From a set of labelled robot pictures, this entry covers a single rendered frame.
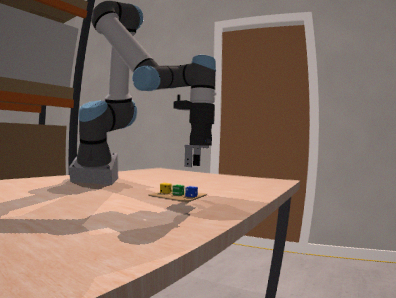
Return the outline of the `blue die with white pips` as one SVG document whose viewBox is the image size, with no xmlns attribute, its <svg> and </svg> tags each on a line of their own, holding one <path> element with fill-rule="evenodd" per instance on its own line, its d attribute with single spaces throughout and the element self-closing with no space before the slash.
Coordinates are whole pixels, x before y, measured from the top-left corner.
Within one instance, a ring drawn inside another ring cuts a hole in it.
<svg viewBox="0 0 396 298">
<path fill-rule="evenodd" d="M 185 188 L 185 196 L 187 197 L 196 197 L 198 196 L 198 187 L 188 186 Z"/>
</svg>

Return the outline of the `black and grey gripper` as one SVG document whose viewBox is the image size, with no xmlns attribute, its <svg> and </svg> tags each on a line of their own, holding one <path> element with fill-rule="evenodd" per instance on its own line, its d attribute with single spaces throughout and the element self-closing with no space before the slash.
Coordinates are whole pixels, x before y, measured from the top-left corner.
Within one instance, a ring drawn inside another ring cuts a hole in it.
<svg viewBox="0 0 396 298">
<path fill-rule="evenodd" d="M 190 101 L 180 100 L 177 95 L 177 101 L 174 101 L 173 108 L 184 109 L 190 108 L 189 123 L 191 123 L 190 145 L 185 147 L 185 163 L 184 167 L 192 167 L 192 148 L 193 166 L 200 166 L 201 148 L 209 148 L 212 145 L 211 128 L 214 124 L 215 113 L 215 95 L 216 92 L 211 88 L 192 88 Z"/>
</svg>

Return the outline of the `green die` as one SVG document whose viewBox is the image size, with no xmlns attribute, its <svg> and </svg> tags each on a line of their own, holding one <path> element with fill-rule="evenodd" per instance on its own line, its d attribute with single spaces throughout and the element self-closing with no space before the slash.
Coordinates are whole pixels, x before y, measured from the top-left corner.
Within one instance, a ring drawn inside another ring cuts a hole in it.
<svg viewBox="0 0 396 298">
<path fill-rule="evenodd" d="M 185 186 L 184 185 L 173 185 L 172 186 L 172 194 L 173 195 L 184 195 Z"/>
</svg>

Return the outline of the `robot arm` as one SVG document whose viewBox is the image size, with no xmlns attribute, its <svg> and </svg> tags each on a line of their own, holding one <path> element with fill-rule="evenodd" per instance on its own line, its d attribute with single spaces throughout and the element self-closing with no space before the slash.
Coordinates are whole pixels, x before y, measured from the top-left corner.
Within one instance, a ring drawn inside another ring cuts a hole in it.
<svg viewBox="0 0 396 298">
<path fill-rule="evenodd" d="M 94 8 L 91 21 L 111 44 L 109 94 L 105 101 L 88 102 L 79 109 L 77 163 L 100 167 L 111 162 L 107 132 L 132 125 L 137 116 L 129 94 L 130 70 L 140 91 L 187 86 L 215 89 L 216 61 L 209 55 L 196 55 L 191 64 L 159 66 L 133 37 L 143 23 L 142 10 L 133 4 L 101 2 Z"/>
</svg>

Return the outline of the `tan flat mat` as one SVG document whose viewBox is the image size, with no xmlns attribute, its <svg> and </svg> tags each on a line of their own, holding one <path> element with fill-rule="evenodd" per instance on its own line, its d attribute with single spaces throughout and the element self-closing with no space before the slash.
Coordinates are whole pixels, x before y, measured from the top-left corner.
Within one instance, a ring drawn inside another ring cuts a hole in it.
<svg viewBox="0 0 396 298">
<path fill-rule="evenodd" d="M 157 196 L 154 196 L 154 195 L 157 195 Z M 148 194 L 148 196 L 152 196 L 152 197 L 158 197 L 158 198 L 163 198 L 163 199 L 170 199 L 170 200 L 176 200 L 176 201 L 182 201 L 182 202 L 190 202 L 190 201 L 193 201 L 193 200 L 195 200 L 195 199 L 198 199 L 198 198 L 201 198 L 201 197 L 203 197 L 203 196 L 206 196 L 207 194 L 205 194 L 205 193 L 198 193 L 198 196 L 196 196 L 196 197 L 187 197 L 187 196 L 185 196 L 185 192 L 184 192 L 184 195 L 173 195 L 172 194 L 172 192 L 171 193 L 168 193 L 168 194 L 166 194 L 166 193 L 160 193 L 160 192 L 157 192 L 157 193 L 153 193 L 153 194 Z"/>
</svg>

